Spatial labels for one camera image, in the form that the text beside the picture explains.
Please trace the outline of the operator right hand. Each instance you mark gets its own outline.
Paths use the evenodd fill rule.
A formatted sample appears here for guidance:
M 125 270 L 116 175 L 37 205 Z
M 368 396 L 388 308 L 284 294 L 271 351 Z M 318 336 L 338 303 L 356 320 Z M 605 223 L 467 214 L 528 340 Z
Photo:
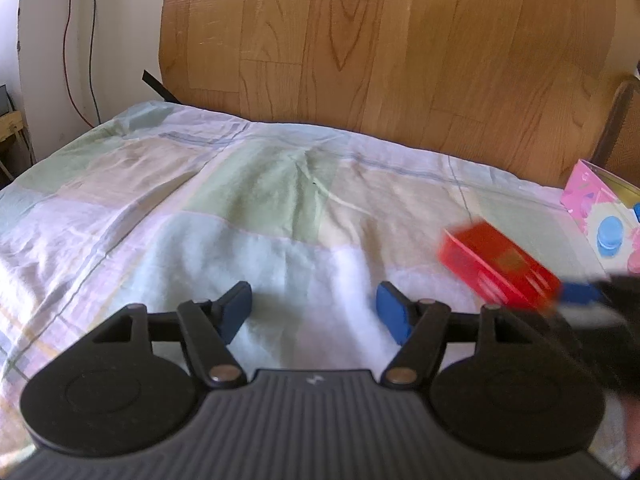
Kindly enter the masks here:
M 625 414 L 627 463 L 631 470 L 640 464 L 640 401 L 635 396 L 621 396 Z

